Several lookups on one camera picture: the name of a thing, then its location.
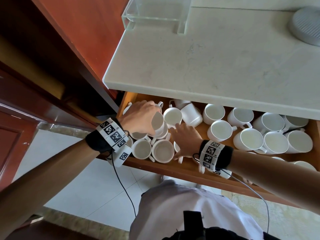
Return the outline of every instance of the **white shirt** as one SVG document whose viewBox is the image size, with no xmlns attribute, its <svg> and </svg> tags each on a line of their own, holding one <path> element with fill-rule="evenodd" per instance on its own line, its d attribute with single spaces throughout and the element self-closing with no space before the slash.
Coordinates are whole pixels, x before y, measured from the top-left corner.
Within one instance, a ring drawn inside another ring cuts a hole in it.
<svg viewBox="0 0 320 240">
<path fill-rule="evenodd" d="M 263 240 L 261 227 L 228 198 L 177 185 L 173 180 L 165 180 L 142 196 L 129 239 L 171 237 L 184 230 L 183 211 L 201 212 L 205 228 L 220 227 L 247 239 Z"/>
</svg>

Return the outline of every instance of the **black wristband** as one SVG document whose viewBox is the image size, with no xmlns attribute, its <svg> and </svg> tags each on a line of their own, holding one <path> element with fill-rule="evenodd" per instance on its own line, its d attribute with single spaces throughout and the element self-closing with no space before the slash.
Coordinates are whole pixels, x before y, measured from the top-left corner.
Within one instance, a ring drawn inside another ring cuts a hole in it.
<svg viewBox="0 0 320 240">
<path fill-rule="evenodd" d="M 120 125 L 119 121 L 116 118 L 112 118 L 112 120 L 116 122 L 120 126 L 120 128 L 123 130 L 122 126 Z M 100 153 L 104 153 L 112 150 L 112 147 L 109 145 L 108 142 L 106 142 L 106 140 L 97 130 L 87 135 L 85 138 L 85 141 L 91 149 L 98 151 Z"/>
<path fill-rule="evenodd" d="M 199 149 L 199 156 L 201 155 L 201 152 L 208 141 L 209 140 L 202 141 Z M 233 148 L 231 146 L 225 145 L 218 156 L 218 161 L 216 163 L 216 170 L 226 169 L 226 167 L 230 164 L 232 153 L 233 153 Z"/>
</svg>

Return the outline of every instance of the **left hand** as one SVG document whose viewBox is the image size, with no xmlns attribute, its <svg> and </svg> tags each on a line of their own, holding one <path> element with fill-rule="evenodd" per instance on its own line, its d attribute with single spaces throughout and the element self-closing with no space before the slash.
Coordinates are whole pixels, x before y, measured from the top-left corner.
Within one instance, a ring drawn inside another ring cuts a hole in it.
<svg viewBox="0 0 320 240">
<path fill-rule="evenodd" d="M 160 108 L 155 106 L 154 101 L 143 100 L 130 106 L 128 111 L 118 118 L 122 128 L 130 133 L 148 133 L 154 135 L 156 132 L 152 128 L 151 121 Z"/>
</svg>

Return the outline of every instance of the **clear acrylic box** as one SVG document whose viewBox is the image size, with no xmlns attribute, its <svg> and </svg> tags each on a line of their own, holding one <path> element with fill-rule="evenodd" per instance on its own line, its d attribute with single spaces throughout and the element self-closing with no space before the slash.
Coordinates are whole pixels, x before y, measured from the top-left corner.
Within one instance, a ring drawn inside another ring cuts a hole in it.
<svg viewBox="0 0 320 240">
<path fill-rule="evenodd" d="M 185 34 L 191 0 L 129 0 L 122 21 L 125 29 L 133 29 L 135 23 L 176 22 L 177 33 Z"/>
</svg>

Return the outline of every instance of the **open drawer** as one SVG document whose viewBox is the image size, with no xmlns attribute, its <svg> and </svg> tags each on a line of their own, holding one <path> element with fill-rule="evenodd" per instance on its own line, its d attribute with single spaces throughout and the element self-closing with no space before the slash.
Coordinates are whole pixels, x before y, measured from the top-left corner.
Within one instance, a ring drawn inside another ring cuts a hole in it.
<svg viewBox="0 0 320 240">
<path fill-rule="evenodd" d="M 122 115 L 123 110 L 126 108 L 129 102 L 134 103 L 136 101 L 142 101 L 142 100 L 147 100 L 147 101 L 153 100 L 155 103 L 162 101 L 163 102 L 162 111 L 164 111 L 169 107 L 169 100 L 171 100 L 171 98 L 126 92 L 123 97 L 122 103 L 120 105 L 117 117 Z M 206 104 L 204 103 L 197 103 L 197 102 L 194 102 L 194 105 L 197 108 L 199 108 L 201 112 L 203 112 L 206 106 Z M 226 110 L 226 115 L 223 118 L 223 120 L 227 119 L 227 115 L 232 110 L 232 108 L 225 107 L 225 110 Z M 254 118 L 259 117 L 261 114 L 262 112 L 254 111 Z M 196 130 L 200 133 L 203 139 L 208 139 L 207 137 L 208 128 L 209 128 L 209 125 L 202 122 L 200 125 L 196 127 Z M 308 125 L 305 127 L 305 129 L 306 129 L 306 133 L 312 138 L 314 143 L 313 149 L 310 152 L 298 153 L 298 154 L 268 155 L 268 156 L 278 156 L 288 162 L 306 161 L 311 165 L 313 165 L 318 171 L 320 171 L 320 147 L 319 147 L 320 146 L 320 137 L 319 137 L 320 121 L 310 120 Z M 240 130 L 241 129 L 234 131 L 232 136 L 229 139 L 223 141 L 222 143 L 225 145 L 234 147 L 233 137 Z M 190 158 L 184 158 L 182 164 L 179 164 L 178 161 L 170 161 L 167 164 L 162 164 L 158 162 L 152 162 L 149 159 L 140 160 L 134 157 L 129 157 L 124 162 L 124 165 L 158 173 L 158 174 L 179 178 L 182 180 L 191 181 L 198 184 L 208 185 L 211 187 L 231 191 L 234 193 L 257 197 L 257 195 L 254 192 L 252 192 L 249 188 L 247 188 L 242 183 L 236 181 L 232 177 L 229 179 L 225 179 L 207 170 L 205 171 L 204 174 L 199 173 L 198 165 L 195 164 L 194 161 L 191 160 Z M 264 197 L 264 199 L 266 200 L 293 206 L 293 204 L 267 192 L 266 190 L 263 190 L 259 186 L 252 185 L 251 187 L 256 192 L 258 192 L 262 197 Z"/>
</svg>

